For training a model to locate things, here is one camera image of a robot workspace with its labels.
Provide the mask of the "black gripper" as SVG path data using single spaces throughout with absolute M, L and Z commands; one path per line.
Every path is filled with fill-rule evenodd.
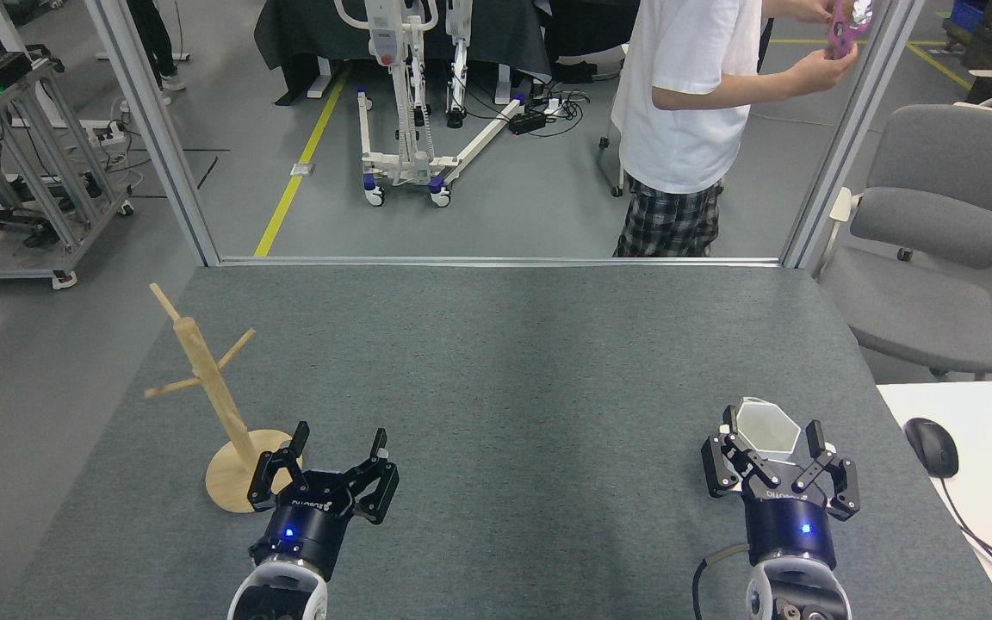
M 812 460 L 794 480 L 794 491 L 772 487 L 772 468 L 741 435 L 739 406 L 724 409 L 723 426 L 701 448 L 706 487 L 714 498 L 741 493 L 744 483 L 749 565 L 771 557 L 807 555 L 831 569 L 837 567 L 828 515 L 844 522 L 859 511 L 859 478 L 851 460 L 824 439 L 822 423 L 811 420 L 806 433 Z M 806 491 L 820 474 L 829 474 L 834 493 Z
M 388 433 L 378 428 L 369 459 L 347 470 L 343 486 L 332 492 L 330 487 L 342 480 L 342 474 L 304 472 L 298 463 L 308 435 L 307 421 L 299 421 L 286 446 L 261 452 L 245 495 L 252 509 L 268 509 L 278 494 L 272 491 L 272 484 L 280 468 L 288 471 L 291 482 L 276 497 L 267 529 L 248 552 L 256 565 L 270 557 L 300 560 L 324 580 L 330 580 L 350 519 L 354 515 L 371 524 L 381 524 L 400 474 L 397 464 L 388 458 Z

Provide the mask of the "person's hand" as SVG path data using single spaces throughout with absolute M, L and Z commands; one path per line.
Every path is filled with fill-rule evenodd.
M 782 1 L 779 17 L 790 17 L 801 23 L 823 24 L 832 21 L 832 5 L 834 1 L 822 0 L 790 0 Z
M 857 63 L 859 46 L 853 43 L 842 58 L 834 59 L 832 50 L 814 51 L 798 64 L 803 74 L 803 93 L 830 90 L 843 81 Z

